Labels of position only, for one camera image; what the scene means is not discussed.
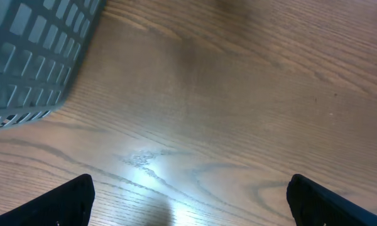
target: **wooden surface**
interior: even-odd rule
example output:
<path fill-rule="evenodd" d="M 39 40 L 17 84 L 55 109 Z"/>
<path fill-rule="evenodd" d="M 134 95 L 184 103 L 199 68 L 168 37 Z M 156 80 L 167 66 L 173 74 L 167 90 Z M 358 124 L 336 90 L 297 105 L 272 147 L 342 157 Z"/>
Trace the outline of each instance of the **wooden surface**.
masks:
<path fill-rule="evenodd" d="M 294 173 L 377 214 L 377 0 L 110 0 L 64 107 L 0 131 L 0 214 L 82 173 L 91 225 L 295 225 Z"/>

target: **black plastic part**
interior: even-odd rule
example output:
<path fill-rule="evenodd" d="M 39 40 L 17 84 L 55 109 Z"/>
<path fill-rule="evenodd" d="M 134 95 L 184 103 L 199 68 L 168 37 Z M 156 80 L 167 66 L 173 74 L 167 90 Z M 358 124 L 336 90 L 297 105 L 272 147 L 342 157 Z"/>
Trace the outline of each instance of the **black plastic part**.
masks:
<path fill-rule="evenodd" d="M 296 174 L 287 200 L 297 226 L 377 226 L 377 215 Z"/>
<path fill-rule="evenodd" d="M 0 129 L 64 104 L 105 3 L 0 0 Z"/>
<path fill-rule="evenodd" d="M 81 175 L 0 216 L 0 226 L 86 226 L 95 198 L 90 175 Z"/>

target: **plastic basket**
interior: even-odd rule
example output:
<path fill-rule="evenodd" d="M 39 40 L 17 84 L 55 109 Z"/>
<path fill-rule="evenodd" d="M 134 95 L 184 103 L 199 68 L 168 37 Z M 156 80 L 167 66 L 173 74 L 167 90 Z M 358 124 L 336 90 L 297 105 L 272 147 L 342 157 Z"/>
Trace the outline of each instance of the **plastic basket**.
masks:
<path fill-rule="evenodd" d="M 0 0 L 0 129 L 33 122 L 69 93 L 105 0 Z"/>

